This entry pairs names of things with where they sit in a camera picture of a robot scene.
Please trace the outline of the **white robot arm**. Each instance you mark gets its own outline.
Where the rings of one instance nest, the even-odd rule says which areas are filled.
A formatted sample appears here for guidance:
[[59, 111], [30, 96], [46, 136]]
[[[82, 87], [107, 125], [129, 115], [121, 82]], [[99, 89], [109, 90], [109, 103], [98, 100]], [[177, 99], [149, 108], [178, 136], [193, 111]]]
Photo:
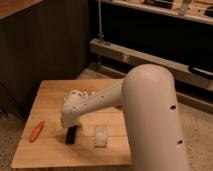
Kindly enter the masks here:
[[74, 90], [62, 105], [61, 122], [72, 127], [84, 114], [118, 105], [134, 171], [190, 171], [174, 78], [168, 69], [144, 64], [93, 95]]

